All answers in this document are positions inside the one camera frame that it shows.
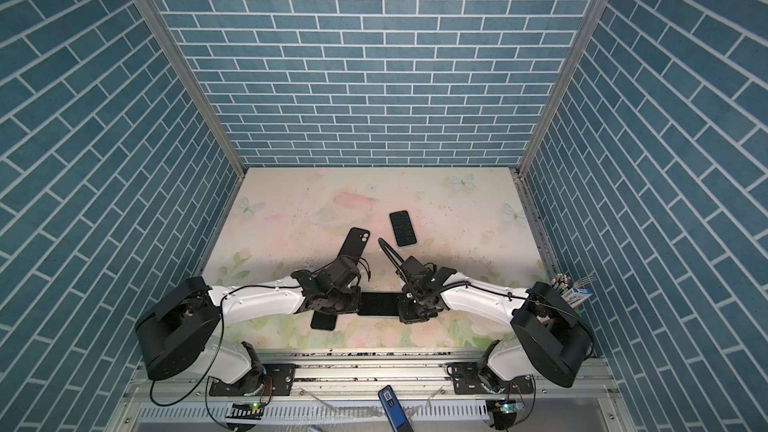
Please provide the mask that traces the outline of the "white phone black screen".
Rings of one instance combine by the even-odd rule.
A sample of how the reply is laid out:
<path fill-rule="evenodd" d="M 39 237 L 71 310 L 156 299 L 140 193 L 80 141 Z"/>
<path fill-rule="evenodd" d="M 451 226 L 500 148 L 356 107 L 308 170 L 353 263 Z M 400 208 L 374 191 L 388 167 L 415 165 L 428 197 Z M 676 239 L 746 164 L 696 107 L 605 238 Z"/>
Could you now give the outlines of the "white phone black screen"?
<path fill-rule="evenodd" d="M 357 314 L 362 317 L 398 317 L 399 297 L 396 292 L 363 292 Z"/>

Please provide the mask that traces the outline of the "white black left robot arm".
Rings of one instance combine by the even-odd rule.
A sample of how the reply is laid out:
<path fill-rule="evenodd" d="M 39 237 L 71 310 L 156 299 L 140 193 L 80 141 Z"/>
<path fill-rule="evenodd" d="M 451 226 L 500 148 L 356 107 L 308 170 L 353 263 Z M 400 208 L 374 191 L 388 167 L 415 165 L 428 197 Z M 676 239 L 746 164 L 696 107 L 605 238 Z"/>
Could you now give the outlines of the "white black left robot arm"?
<path fill-rule="evenodd" d="M 263 373 L 255 348 L 232 345 L 224 329 L 275 315 L 318 312 L 355 314 L 367 262 L 339 255 L 314 270 L 299 270 L 272 282 L 245 286 L 209 285 L 201 277 L 182 281 L 136 323 L 147 376 L 163 381 L 183 372 L 235 384 Z"/>

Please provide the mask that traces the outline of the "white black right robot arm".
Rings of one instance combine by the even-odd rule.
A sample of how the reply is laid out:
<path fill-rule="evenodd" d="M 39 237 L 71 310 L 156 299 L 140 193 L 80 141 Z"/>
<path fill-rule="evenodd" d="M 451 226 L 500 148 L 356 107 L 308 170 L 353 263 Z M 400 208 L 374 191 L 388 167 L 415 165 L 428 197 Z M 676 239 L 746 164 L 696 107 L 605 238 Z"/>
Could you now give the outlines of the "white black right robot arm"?
<path fill-rule="evenodd" d="M 513 341 L 491 343 L 477 365 L 479 381 L 493 393 L 534 373 L 570 388 L 593 352 L 590 327 L 544 282 L 528 289 L 508 288 L 473 280 L 451 268 L 429 267 L 414 257 L 395 256 L 391 262 L 404 282 L 398 304 L 401 322 L 427 322 L 443 311 L 455 311 L 512 331 Z"/>

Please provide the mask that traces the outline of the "blue phone black screen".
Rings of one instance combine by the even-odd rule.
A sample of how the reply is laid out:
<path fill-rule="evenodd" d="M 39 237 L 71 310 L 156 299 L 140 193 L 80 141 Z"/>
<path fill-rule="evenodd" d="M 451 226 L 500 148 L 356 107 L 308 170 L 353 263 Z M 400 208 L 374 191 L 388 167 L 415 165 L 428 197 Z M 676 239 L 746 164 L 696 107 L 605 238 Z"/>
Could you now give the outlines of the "blue phone black screen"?
<path fill-rule="evenodd" d="M 398 247 L 410 247 L 417 243 L 415 229 L 408 211 L 392 212 L 389 214 L 389 219 Z"/>

